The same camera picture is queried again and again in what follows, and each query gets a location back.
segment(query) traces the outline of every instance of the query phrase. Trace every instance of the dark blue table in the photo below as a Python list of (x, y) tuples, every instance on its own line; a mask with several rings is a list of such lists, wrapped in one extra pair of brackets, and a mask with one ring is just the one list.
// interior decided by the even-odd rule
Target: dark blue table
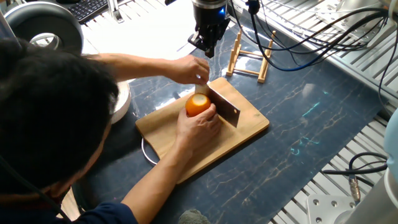
[[(210, 80), (225, 76), (237, 32), (236, 26), (227, 30), (218, 43)], [(245, 37), (241, 43), (243, 50), (258, 51)], [(205, 57), (199, 50), (193, 55)], [(287, 52), (273, 52), (272, 59), (283, 67), (296, 66)], [(258, 71), (260, 65), (260, 60), (240, 57), (236, 67)], [(291, 73), (269, 67), (264, 84), (237, 73), (227, 80), (269, 119), (269, 128), (177, 186), (154, 223), (177, 223), (191, 208), (212, 223), (267, 223), (381, 109), (375, 91), (328, 62)], [(100, 160), (76, 186), (85, 208), (120, 202), (150, 171), (136, 119), (193, 90), (193, 85), (162, 77), (134, 80), (130, 86), (127, 115), (113, 126)]]

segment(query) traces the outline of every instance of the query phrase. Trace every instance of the knife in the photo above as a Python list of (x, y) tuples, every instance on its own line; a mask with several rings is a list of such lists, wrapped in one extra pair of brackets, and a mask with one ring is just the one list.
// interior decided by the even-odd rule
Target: knife
[(217, 113), (235, 128), (238, 126), (241, 110), (237, 109), (226, 98), (210, 88), (207, 84), (195, 85), (195, 93), (206, 95), (216, 105)]

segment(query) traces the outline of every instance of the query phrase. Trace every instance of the black hair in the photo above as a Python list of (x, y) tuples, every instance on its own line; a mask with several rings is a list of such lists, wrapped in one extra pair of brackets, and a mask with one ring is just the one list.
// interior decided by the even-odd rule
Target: black hair
[[(118, 93), (99, 61), (0, 40), (0, 155), (40, 189), (73, 176), (97, 150)], [(0, 166), (0, 194), (26, 193)]]

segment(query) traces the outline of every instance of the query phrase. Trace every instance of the peeled orange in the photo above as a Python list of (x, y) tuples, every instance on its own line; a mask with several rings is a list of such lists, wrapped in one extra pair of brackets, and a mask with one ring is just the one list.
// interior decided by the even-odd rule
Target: peeled orange
[(185, 104), (185, 109), (187, 110), (188, 116), (193, 117), (207, 110), (210, 105), (210, 99), (206, 95), (195, 93), (188, 99)]

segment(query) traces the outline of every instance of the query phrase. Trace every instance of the wooden rack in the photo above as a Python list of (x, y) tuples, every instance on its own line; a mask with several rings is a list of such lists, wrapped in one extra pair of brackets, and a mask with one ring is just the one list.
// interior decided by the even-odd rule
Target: wooden rack
[[(273, 44), (272, 40), (275, 37), (275, 33), (276, 33), (276, 31), (272, 31), (272, 38), (269, 41), (268, 48), (272, 47), (272, 44)], [(234, 48), (231, 50), (231, 58), (229, 59), (228, 70), (226, 72), (226, 75), (232, 76), (234, 71), (245, 72), (245, 73), (249, 73), (249, 74), (253, 74), (253, 75), (258, 75), (257, 82), (264, 83), (266, 80), (266, 74), (267, 74), (267, 70), (268, 70), (268, 61), (263, 57), (262, 54), (241, 50), (241, 47), (242, 47), (241, 36), (242, 36), (242, 29), (238, 32), (238, 35), (236, 36)], [(265, 51), (265, 53), (268, 58), (271, 57), (271, 50), (267, 49)], [(235, 64), (236, 64), (236, 61), (238, 60), (239, 54), (255, 55), (258, 57), (262, 57), (260, 72), (254, 72), (254, 71), (250, 71), (250, 70), (235, 68)]]

